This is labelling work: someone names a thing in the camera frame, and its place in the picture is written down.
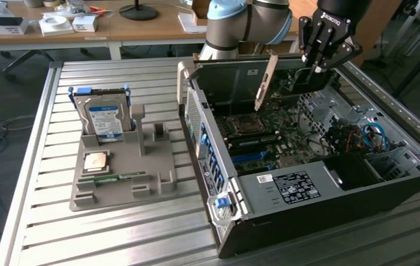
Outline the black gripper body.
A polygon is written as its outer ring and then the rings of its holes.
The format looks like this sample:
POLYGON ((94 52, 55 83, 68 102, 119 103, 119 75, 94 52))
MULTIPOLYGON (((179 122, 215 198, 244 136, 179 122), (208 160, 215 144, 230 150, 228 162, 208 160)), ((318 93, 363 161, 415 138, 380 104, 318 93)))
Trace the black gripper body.
POLYGON ((366 1, 363 0, 339 0, 318 1, 318 10, 312 19, 315 25, 332 29, 332 42, 343 42, 352 37, 356 32, 356 26, 366 14, 366 1))

